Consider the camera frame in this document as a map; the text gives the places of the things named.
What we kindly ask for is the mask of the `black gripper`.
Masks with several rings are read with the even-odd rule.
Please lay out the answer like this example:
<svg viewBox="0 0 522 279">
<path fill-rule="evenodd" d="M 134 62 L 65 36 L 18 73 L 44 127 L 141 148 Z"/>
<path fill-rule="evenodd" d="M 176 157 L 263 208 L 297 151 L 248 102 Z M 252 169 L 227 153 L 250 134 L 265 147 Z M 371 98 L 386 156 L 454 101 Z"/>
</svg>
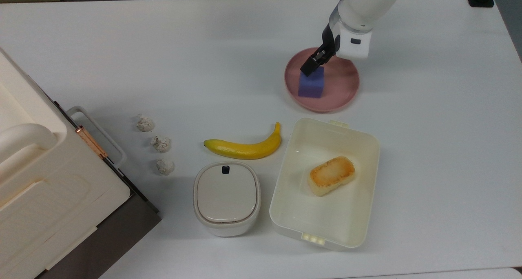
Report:
<svg viewBox="0 0 522 279">
<path fill-rule="evenodd" d="M 300 68 L 302 74 L 306 77 L 309 77 L 319 67 L 326 64 L 336 53 L 336 43 L 330 25 L 327 24 L 324 28 L 321 38 L 323 41 L 321 47 L 312 53 Z"/>
</svg>

